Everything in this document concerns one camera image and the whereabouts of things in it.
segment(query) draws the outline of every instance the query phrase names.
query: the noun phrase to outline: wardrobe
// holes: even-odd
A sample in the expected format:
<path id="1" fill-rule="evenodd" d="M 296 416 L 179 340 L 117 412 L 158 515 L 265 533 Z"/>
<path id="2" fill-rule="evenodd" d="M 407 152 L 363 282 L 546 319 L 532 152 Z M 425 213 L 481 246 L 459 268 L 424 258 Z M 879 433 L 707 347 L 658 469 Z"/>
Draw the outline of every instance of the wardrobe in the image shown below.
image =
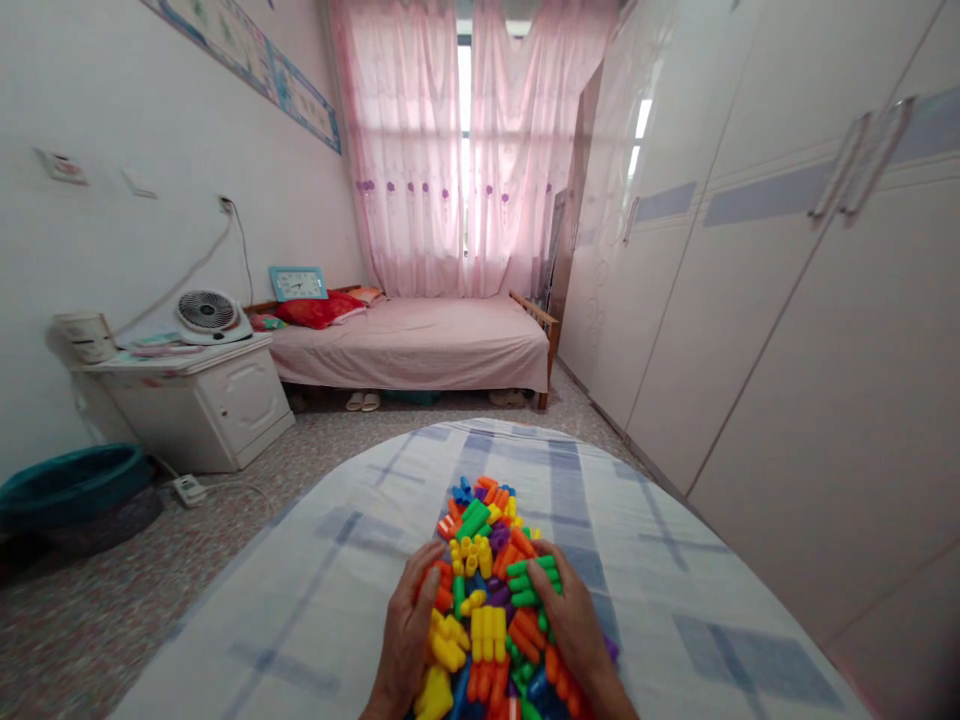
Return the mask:
<path id="1" fill-rule="evenodd" d="M 559 358 L 881 716 L 925 716 L 960 642 L 960 0 L 670 5 Z"/>

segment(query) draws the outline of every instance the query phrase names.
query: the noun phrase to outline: human hand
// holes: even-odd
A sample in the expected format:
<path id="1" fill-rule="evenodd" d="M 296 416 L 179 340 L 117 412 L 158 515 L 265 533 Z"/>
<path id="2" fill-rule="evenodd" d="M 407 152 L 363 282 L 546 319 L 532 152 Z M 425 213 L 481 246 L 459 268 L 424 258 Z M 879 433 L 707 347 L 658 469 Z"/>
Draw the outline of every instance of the human hand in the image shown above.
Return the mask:
<path id="1" fill-rule="evenodd" d="M 611 672 L 616 675 L 603 641 L 603 630 L 600 629 L 590 591 L 570 565 L 563 550 L 545 540 L 533 540 L 532 543 L 539 555 L 553 555 L 557 562 L 562 595 L 557 595 L 538 563 L 527 563 L 527 574 L 543 601 L 564 664 L 589 694 L 599 678 Z"/>
<path id="2" fill-rule="evenodd" d="M 420 690 L 430 632 L 430 611 L 440 587 L 437 568 L 427 573 L 425 580 L 423 574 L 440 559 L 445 548 L 442 542 L 434 540 L 407 560 L 387 606 L 380 665 L 361 720 L 399 720 L 410 709 Z"/>

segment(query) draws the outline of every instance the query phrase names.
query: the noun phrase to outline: blue clock frame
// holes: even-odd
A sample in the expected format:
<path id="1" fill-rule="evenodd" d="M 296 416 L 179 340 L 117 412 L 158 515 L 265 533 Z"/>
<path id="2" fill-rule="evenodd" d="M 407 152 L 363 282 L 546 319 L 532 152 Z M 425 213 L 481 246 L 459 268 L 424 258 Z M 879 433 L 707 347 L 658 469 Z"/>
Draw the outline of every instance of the blue clock frame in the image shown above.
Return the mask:
<path id="1" fill-rule="evenodd" d="M 283 290 L 280 289 L 280 273 L 285 272 L 312 272 L 317 275 L 317 285 L 320 287 L 320 294 L 316 298 L 288 298 L 283 294 Z M 277 267 L 275 265 L 270 266 L 270 279 L 273 280 L 273 294 L 277 296 L 277 302 L 287 302 L 287 300 L 304 300 L 304 299 L 315 299 L 315 300 L 327 300 L 329 295 L 327 294 L 327 284 L 323 281 L 323 272 L 320 268 L 313 267 Z"/>

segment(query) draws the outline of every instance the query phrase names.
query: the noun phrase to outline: pink curtain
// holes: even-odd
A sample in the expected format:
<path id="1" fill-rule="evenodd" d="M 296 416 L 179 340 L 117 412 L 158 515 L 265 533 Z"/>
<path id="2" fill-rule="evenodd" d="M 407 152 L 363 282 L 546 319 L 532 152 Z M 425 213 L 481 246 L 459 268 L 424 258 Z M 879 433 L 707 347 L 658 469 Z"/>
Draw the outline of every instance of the pink curtain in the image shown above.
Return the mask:
<path id="1" fill-rule="evenodd" d="M 616 0 L 543 0 L 518 40 L 507 33 L 501 0 L 475 0 L 469 295 L 539 290 L 580 93 L 616 20 Z"/>
<path id="2" fill-rule="evenodd" d="M 456 8 L 332 0 L 368 270 L 388 295 L 463 294 Z"/>

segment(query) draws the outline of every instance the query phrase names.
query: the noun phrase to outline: red pillow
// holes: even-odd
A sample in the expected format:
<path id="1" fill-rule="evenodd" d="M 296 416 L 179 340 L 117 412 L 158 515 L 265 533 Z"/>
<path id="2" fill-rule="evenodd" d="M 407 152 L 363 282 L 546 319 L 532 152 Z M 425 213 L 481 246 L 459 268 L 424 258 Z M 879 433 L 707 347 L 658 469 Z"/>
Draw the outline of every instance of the red pillow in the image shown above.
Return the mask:
<path id="1" fill-rule="evenodd" d="M 363 303 L 346 293 L 331 290 L 329 300 L 288 300 L 274 315 L 284 322 L 323 330 L 341 315 L 363 307 Z"/>

